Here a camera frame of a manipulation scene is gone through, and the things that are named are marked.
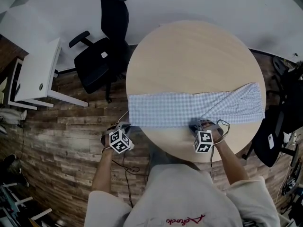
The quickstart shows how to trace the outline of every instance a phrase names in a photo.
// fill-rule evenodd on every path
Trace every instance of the white wall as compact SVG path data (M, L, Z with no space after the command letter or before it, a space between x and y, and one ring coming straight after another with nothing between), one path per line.
M126 4L129 44L139 43L160 24L198 19L225 28L249 48L283 58L298 53L299 58L291 60L303 60L303 10L293 0L128 0ZM19 28L11 26L12 18ZM68 42L85 30L90 31L93 41L104 37L100 22L100 0L29 0L6 13L0 34L28 52L34 44L61 37L58 69L63 69L73 67L73 58L85 48L77 45L70 49Z

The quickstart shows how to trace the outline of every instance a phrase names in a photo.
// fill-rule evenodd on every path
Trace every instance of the blue gingham cloth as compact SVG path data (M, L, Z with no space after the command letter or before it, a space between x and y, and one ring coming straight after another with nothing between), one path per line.
M249 123L265 118L258 83L232 92L129 95L128 109L131 125L141 127L184 127L201 119Z

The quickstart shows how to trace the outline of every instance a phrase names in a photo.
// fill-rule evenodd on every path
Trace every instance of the floor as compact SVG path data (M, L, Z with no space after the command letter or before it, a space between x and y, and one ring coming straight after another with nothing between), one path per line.
M264 75L267 90L276 89L271 76L274 74L271 58L254 54ZM50 99L54 108L40 107L38 111L28 111L24 132L15 126L7 127L8 137L0 139L0 157L10 153L21 156L23 172L30 187L21 194L30 194L44 209L52 208L50 217L60 220L61 225L81 227L84 223L88 194L94 173L101 158L99 139L112 123L127 111L125 81L115 83L111 88L113 102L105 101L105 89L86 94L75 72L60 75L54 79L53 90L88 101L89 107ZM276 104L278 98L271 96L267 106ZM142 174L148 163L148 138L136 130L130 137L135 148L127 153L125 164L139 166ZM249 146L237 154L239 158ZM121 156L114 156L118 162ZM261 175L265 178L270 195L276 201L277 193L290 163L290 157L283 155L268 168L256 156L247 161L240 159L249 176ZM210 170L207 163L197 164L201 170ZM214 184L222 191L229 187L221 162L213 164ZM136 203L145 189L145 177L128 175L133 202ZM112 166L112 192L129 203L125 171ZM285 204L286 198L279 195L276 206Z

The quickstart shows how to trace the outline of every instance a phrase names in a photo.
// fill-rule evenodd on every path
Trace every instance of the table top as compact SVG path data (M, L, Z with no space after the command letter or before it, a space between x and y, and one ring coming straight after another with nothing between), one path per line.
M127 70L126 91L160 92L233 91L257 82L265 108L266 91L260 67L249 49L234 35L202 21L165 24L148 34L135 49ZM226 142L234 153L256 134L261 121L232 124ZM210 152L195 153L188 127L142 127L147 137L169 154L193 162L209 162ZM215 149L213 161L221 160Z
M24 58L17 82L17 88L20 85L20 89L15 96L16 102L47 96L59 53L58 38L40 46L37 51Z

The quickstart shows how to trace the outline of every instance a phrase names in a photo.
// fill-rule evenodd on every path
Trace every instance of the white t-shirt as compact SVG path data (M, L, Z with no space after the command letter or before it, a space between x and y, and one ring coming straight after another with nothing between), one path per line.
M243 220L279 227L277 210L264 178L239 181L219 191L207 172L187 165L158 165L132 209L102 191L89 195L86 227L242 227Z

